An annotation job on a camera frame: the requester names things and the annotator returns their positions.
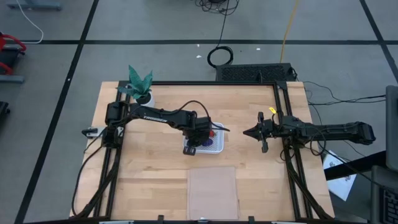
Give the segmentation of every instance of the white flower pot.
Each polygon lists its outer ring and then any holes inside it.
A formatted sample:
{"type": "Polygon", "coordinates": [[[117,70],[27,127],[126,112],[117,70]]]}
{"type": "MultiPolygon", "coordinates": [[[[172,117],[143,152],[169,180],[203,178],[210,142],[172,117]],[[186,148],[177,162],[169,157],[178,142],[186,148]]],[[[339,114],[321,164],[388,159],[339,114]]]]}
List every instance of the white flower pot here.
{"type": "Polygon", "coordinates": [[[141,104],[141,103],[137,102],[136,99],[134,99],[134,102],[140,104],[141,106],[147,106],[147,107],[153,108],[153,107],[155,107],[155,99],[154,99],[154,96],[152,95],[152,91],[149,92],[149,97],[150,97],[150,100],[147,103],[141,104]]]}

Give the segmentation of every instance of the purple object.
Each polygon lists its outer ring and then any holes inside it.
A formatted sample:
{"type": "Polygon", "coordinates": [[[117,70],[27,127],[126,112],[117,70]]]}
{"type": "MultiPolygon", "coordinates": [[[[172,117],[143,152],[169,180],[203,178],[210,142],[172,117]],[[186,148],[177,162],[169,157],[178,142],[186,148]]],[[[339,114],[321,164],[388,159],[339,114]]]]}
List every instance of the purple object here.
{"type": "Polygon", "coordinates": [[[205,142],[202,143],[201,145],[202,145],[202,146],[210,146],[210,145],[212,145],[212,144],[213,144],[213,140],[207,139],[207,141],[205,141],[205,142]]]}

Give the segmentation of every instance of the yellow cable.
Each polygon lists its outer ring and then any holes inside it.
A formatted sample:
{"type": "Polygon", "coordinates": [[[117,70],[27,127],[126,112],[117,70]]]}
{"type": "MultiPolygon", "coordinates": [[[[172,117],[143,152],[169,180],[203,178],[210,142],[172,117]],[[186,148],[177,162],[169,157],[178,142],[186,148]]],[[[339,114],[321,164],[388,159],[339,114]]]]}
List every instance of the yellow cable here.
{"type": "Polygon", "coordinates": [[[284,35],[284,41],[282,43],[282,51],[280,53],[279,63],[282,63],[282,59],[284,58],[286,37],[287,37],[287,34],[289,33],[290,27],[292,26],[293,18],[294,18],[294,15],[296,15],[296,9],[297,9],[298,4],[299,4],[299,0],[296,0],[296,2],[294,3],[293,12],[290,15],[289,24],[287,24],[286,32],[285,32],[285,35],[284,35]]]}

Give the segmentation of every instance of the white paper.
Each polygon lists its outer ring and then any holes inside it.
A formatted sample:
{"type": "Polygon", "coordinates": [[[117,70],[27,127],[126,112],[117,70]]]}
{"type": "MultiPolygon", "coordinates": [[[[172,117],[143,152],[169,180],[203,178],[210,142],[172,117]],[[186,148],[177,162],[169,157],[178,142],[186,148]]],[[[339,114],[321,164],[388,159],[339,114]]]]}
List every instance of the white paper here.
{"type": "MultiPolygon", "coordinates": [[[[332,166],[337,166],[342,164],[341,161],[338,159],[334,158],[331,155],[326,155],[325,159],[323,160],[323,169],[327,169],[332,166]]],[[[337,195],[337,197],[343,199],[344,201],[347,200],[349,192],[351,190],[351,187],[353,186],[354,180],[355,180],[356,174],[347,176],[347,177],[342,177],[339,179],[335,180],[329,180],[328,181],[328,188],[329,190],[337,195]]]]}

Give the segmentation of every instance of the green artificial plant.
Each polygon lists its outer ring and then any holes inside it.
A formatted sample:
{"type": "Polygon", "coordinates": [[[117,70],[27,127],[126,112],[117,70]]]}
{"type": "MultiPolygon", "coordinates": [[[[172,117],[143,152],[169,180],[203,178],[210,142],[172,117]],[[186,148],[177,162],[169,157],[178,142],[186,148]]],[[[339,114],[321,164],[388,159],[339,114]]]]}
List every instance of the green artificial plant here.
{"type": "Polygon", "coordinates": [[[127,84],[130,88],[118,87],[118,91],[132,96],[134,99],[146,97],[152,85],[152,71],[145,76],[144,80],[141,80],[137,72],[129,65],[129,81],[127,84]]]}

